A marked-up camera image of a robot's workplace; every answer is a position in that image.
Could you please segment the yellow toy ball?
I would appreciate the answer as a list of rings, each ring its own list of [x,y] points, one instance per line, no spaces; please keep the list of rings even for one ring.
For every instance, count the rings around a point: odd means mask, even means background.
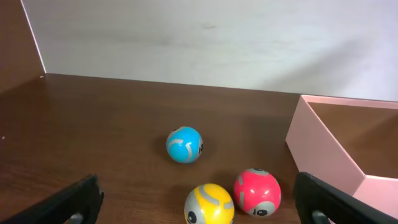
[[[234,202],[220,185],[203,184],[188,194],[183,211],[189,224],[230,224],[234,219]]]

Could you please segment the orange-red toy ball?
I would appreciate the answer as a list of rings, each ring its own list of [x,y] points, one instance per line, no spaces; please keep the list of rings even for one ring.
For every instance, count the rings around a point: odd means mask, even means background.
[[[245,169],[233,188],[234,199],[242,211],[255,218],[272,215],[279,208],[282,191],[276,178],[263,169]]]

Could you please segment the pink cardboard box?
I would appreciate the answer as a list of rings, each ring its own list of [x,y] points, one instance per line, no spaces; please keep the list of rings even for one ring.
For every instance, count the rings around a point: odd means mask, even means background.
[[[397,103],[302,95],[285,139],[295,164],[397,217]]]

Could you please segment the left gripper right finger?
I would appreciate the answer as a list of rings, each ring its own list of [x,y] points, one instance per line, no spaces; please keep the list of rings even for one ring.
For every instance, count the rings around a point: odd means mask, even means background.
[[[307,172],[296,176],[293,195],[302,223],[396,224],[397,219]]]

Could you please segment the blue toy ball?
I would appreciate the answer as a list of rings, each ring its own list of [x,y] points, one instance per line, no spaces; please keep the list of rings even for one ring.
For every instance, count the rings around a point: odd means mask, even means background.
[[[181,126],[170,132],[165,145],[169,156],[181,164],[195,162],[203,152],[200,133],[188,126]]]

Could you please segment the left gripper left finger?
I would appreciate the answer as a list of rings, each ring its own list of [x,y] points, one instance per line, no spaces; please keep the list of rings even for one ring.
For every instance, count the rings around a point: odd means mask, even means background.
[[[88,175],[1,223],[65,223],[76,215],[79,223],[95,224],[103,199],[98,176]]]

